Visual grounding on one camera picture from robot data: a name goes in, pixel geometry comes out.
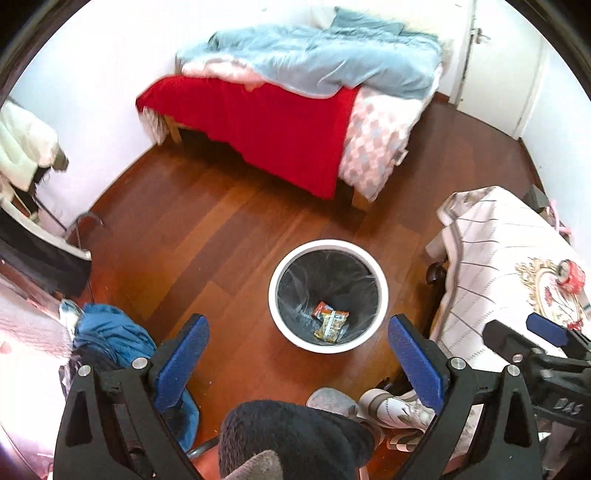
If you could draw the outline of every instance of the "floor board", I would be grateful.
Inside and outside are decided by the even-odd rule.
[[[367,214],[350,207],[344,184],[324,202],[249,167],[227,145],[183,135],[184,149],[154,147],[116,183],[94,208],[106,226],[83,240],[93,254],[96,301],[122,308],[157,342],[175,335],[191,313],[208,318],[211,340],[189,383],[202,414],[198,442],[214,436],[240,402],[303,403],[322,386],[358,398],[398,369],[383,327],[337,355],[309,353],[282,337],[267,289],[285,254],[318,238],[352,241],[381,264],[389,314],[419,321],[431,295],[423,251],[441,228],[442,201],[489,185],[521,197],[535,181],[517,142],[441,102],[414,128],[407,158]],[[372,479],[390,478],[404,458],[381,448]],[[215,478],[207,462],[215,456],[200,465]]]

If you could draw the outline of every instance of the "food wrapper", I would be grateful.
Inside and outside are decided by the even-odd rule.
[[[317,339],[329,343],[336,343],[340,331],[343,329],[349,312],[335,310],[321,301],[314,309],[312,315],[322,321],[322,326],[314,332]]]

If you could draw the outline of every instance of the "gray slipper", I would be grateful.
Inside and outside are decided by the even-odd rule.
[[[348,419],[355,418],[359,410],[357,402],[334,388],[323,387],[316,390],[306,401],[306,407],[326,410]]]

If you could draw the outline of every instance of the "plastic bag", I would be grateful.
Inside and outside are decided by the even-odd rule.
[[[363,262],[337,250],[317,250],[296,258],[279,280],[277,306],[285,325],[302,340],[334,345],[314,336],[322,323],[312,315],[326,302],[349,312],[337,345],[350,342],[370,327],[378,309],[378,286]]]

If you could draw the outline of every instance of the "trash can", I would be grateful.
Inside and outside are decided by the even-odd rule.
[[[336,343],[314,335],[320,302],[349,312]],[[374,258],[357,245],[316,240],[291,251],[269,285],[269,308],[277,328],[293,344],[316,353],[351,350],[369,339],[388,310],[388,285]]]

